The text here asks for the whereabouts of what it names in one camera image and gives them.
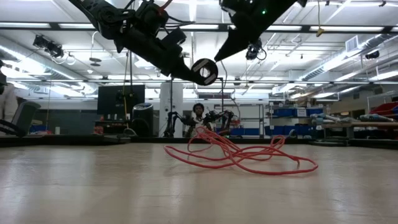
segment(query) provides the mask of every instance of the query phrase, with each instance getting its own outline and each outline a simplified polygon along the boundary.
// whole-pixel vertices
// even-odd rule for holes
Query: tangled red cable
[[[210,146],[205,149],[193,151],[190,149],[190,145],[194,139],[203,139],[206,142],[210,143]],[[197,128],[197,135],[195,137],[191,138],[191,140],[189,140],[188,147],[187,147],[188,152],[181,151],[179,149],[176,149],[173,146],[164,146],[164,150],[168,155],[170,155],[182,162],[185,162],[187,164],[191,164],[194,166],[210,168],[210,169],[220,169],[220,168],[236,165],[239,168],[246,170],[248,172],[252,172],[254,174],[284,175],[284,174],[301,174],[301,173],[311,172],[318,168],[318,164],[311,159],[307,159],[307,158],[299,157],[299,156],[292,156],[292,155],[282,152],[280,149],[282,148],[282,146],[284,144],[285,144],[285,137],[275,136],[272,138],[270,146],[249,146],[249,147],[245,147],[245,148],[241,149],[237,145],[233,144],[229,139],[221,137],[218,134],[211,132],[206,128],[199,127],[199,128]],[[212,157],[206,157],[206,156],[201,156],[201,155],[197,154],[198,152],[203,152],[205,150],[212,148],[214,145],[217,145],[222,149],[225,157],[212,158]],[[261,149],[261,150],[257,151],[257,152],[247,151],[250,149]],[[183,159],[181,157],[178,157],[175,154],[173,154],[170,150],[179,152],[181,154],[188,155],[188,159]],[[261,157],[259,157],[261,155],[267,155],[268,157],[261,158]],[[222,165],[206,165],[206,164],[201,164],[199,162],[189,161],[190,156],[200,158],[200,159],[205,159],[208,161],[225,161],[225,160],[229,159],[231,162],[222,164]],[[297,168],[299,168],[299,166],[300,166],[300,161],[308,161],[313,164],[313,167],[311,169],[301,169],[301,170],[297,169],[297,170],[290,170],[290,171],[275,172],[275,171],[254,170],[254,169],[247,168],[246,166],[243,166],[240,164],[240,162],[245,159],[249,159],[249,160],[253,160],[253,161],[268,161],[273,156],[288,157],[289,159],[297,162]]]

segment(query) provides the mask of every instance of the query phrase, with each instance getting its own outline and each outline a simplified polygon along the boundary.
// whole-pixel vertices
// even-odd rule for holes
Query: chair
[[[3,125],[0,126],[0,131],[20,138],[26,136],[32,125],[33,117],[39,108],[39,104],[31,101],[21,103],[11,122],[0,120],[0,124]]]

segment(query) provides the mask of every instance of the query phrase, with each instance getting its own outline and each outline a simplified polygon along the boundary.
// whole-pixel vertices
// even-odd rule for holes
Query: monitor
[[[145,85],[133,85],[132,96],[130,86],[124,86],[127,113],[132,108],[145,103]],[[98,88],[97,114],[124,114],[123,86],[101,86]]]

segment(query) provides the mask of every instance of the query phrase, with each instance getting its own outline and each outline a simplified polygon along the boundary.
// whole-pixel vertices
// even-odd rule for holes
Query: man
[[[196,135],[196,128],[200,126],[204,126],[203,124],[203,112],[205,111],[205,106],[201,103],[197,103],[193,105],[192,111],[196,114],[195,118],[192,118],[194,123],[196,123],[195,126],[188,126],[187,127],[187,132],[185,133],[186,138],[192,138]],[[210,131],[213,131],[213,128],[211,127],[210,123],[207,123],[205,125]]]
[[[2,73],[3,62],[0,60],[0,119],[11,122],[18,109],[14,85],[7,83],[7,76]]]

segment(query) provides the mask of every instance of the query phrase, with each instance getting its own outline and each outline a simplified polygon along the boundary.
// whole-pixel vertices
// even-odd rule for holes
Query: white pillar
[[[159,108],[159,137],[163,137],[163,132],[167,125],[167,114],[170,112],[170,83],[160,85],[160,108]],[[173,83],[173,111],[182,116],[183,113],[183,89],[182,83]],[[177,120],[175,123],[175,138],[182,138],[182,123]]]

